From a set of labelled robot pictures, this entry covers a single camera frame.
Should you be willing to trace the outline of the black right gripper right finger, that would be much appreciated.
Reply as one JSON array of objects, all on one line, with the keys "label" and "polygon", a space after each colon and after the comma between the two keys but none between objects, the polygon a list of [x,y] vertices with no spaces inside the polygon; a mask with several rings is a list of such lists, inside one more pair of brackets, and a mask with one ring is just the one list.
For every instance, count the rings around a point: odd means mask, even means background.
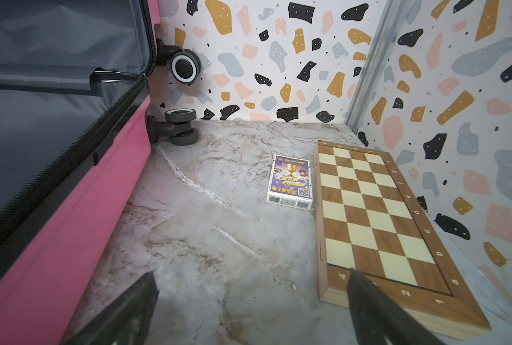
[{"label": "black right gripper right finger", "polygon": [[350,270],[347,297],[359,344],[442,344],[365,274]]}]

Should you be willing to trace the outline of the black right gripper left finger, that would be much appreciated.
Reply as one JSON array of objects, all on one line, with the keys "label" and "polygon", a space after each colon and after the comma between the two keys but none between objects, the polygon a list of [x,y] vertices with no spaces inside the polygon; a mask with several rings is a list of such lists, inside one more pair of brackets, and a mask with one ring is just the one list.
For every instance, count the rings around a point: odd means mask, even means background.
[{"label": "black right gripper left finger", "polygon": [[158,300],[152,272],[137,279],[66,344],[144,344]]}]

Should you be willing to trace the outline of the pink hard-shell suitcase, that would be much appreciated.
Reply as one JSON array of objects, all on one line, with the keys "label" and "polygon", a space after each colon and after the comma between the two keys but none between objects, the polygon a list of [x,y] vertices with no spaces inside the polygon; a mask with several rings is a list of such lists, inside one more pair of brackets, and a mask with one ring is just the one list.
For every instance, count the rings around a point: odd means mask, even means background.
[{"label": "pink hard-shell suitcase", "polygon": [[151,153],[194,144],[149,76],[201,60],[156,34],[176,1],[0,1],[0,344],[58,344]]}]

